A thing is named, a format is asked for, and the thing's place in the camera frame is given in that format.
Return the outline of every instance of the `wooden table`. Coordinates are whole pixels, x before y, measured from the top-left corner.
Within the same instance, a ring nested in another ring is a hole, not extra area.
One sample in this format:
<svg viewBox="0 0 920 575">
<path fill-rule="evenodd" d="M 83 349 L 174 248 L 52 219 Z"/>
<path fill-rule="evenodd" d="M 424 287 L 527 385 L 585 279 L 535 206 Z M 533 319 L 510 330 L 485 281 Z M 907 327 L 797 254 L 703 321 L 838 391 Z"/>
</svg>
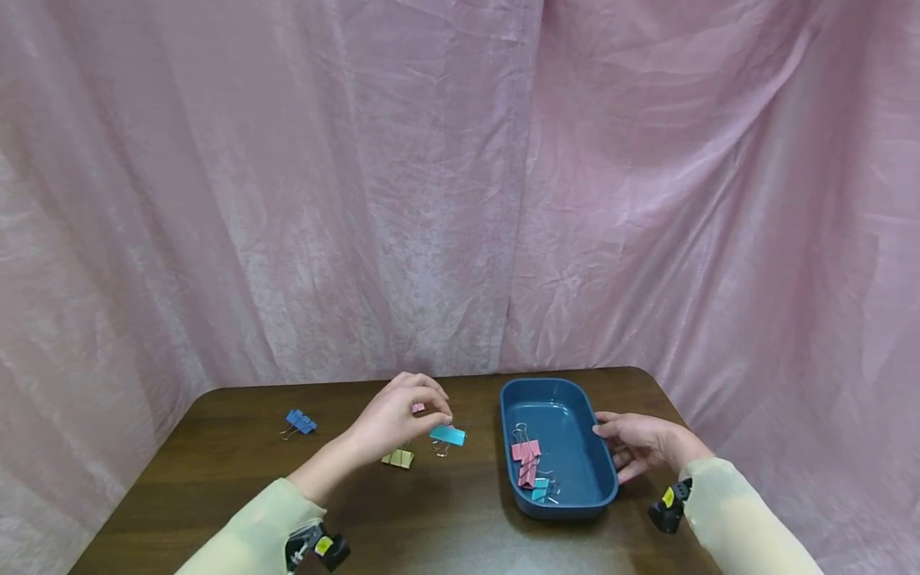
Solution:
<svg viewBox="0 0 920 575">
<path fill-rule="evenodd" d="M 635 368 L 555 373 L 596 409 L 683 423 Z M 413 443 L 410 470 L 355 474 L 328 505 L 327 526 L 351 542 L 337 573 L 716 573 L 687 525 L 659 533 L 648 506 L 673 482 L 656 472 L 621 487 L 588 523 L 541 523 L 514 504 L 504 465 L 499 391 L 511 375 L 441 380 L 466 445 L 445 458 Z M 74 574 L 172 573 L 249 499 L 345 431 L 381 382 L 237 387 L 198 399 L 74 567 Z M 319 424 L 279 438 L 292 408 Z M 313 558 L 306 572 L 325 572 Z"/>
</svg>

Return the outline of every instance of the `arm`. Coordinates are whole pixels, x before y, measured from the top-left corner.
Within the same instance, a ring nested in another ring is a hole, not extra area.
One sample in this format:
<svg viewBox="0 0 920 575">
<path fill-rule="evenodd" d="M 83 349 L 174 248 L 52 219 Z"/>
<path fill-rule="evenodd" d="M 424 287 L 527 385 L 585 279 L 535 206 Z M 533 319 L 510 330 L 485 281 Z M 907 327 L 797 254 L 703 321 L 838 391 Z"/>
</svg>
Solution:
<svg viewBox="0 0 920 575">
<path fill-rule="evenodd" d="M 400 374 L 336 439 L 284 479 L 277 479 L 247 503 L 178 571 L 178 575 L 286 575 L 284 546 L 295 531 L 319 523 L 329 495 L 359 467 L 380 461 L 399 445 L 450 423 L 447 394 L 427 375 Z M 412 415 L 426 403 L 435 412 Z"/>
<path fill-rule="evenodd" d="M 614 453 L 620 483 L 655 466 L 693 478 L 684 515 L 700 545 L 731 575 L 821 573 L 798 539 L 735 467 L 669 421 L 600 411 L 594 432 Z"/>
</svg>

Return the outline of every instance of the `blue plastic tray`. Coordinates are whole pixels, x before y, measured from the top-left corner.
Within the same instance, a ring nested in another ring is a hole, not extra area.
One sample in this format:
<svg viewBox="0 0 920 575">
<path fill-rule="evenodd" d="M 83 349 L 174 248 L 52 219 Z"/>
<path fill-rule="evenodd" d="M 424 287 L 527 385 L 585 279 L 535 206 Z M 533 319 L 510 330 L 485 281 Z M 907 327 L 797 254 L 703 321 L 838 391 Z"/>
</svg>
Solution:
<svg viewBox="0 0 920 575">
<path fill-rule="evenodd" d="M 614 461 L 591 430 L 597 419 L 580 387 L 567 379 L 515 379 L 501 389 L 500 402 L 508 476 L 522 512 L 535 519 L 591 519 L 614 500 L 619 489 Z M 538 469 L 554 472 L 560 491 L 553 499 L 559 505 L 534 501 L 529 489 L 518 487 L 521 464 L 512 461 L 511 452 L 518 423 L 526 423 L 529 438 L 540 442 Z"/>
</svg>

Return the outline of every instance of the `pink fabric backdrop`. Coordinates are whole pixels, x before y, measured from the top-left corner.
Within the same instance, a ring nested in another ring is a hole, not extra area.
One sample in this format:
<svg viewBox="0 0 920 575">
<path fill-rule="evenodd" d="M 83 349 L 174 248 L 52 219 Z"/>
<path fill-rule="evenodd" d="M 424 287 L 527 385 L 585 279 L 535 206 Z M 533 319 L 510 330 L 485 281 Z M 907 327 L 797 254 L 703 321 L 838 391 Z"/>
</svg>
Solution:
<svg viewBox="0 0 920 575">
<path fill-rule="evenodd" d="M 0 1 L 0 572 L 212 387 L 614 364 L 920 570 L 918 10 Z"/>
</svg>

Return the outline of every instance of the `pink binder clip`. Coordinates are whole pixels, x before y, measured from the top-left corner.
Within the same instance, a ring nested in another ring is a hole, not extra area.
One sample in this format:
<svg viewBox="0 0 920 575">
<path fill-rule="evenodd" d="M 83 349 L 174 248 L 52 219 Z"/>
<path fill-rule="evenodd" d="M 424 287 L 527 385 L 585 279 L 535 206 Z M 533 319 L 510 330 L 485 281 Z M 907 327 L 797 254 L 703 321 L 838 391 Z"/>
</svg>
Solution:
<svg viewBox="0 0 920 575">
<path fill-rule="evenodd" d="M 512 445 L 512 460 L 514 461 L 527 463 L 538 456 L 540 456 L 540 442 L 536 439 Z"/>
<path fill-rule="evenodd" d="M 518 487 L 524 489 L 533 489 L 536 484 L 536 458 L 530 463 L 521 464 L 521 471 L 518 473 Z"/>
<path fill-rule="evenodd" d="M 512 436 L 516 443 L 512 444 L 512 460 L 527 463 L 540 455 L 540 443 L 527 437 L 527 424 L 518 423 L 514 426 Z"/>
</svg>

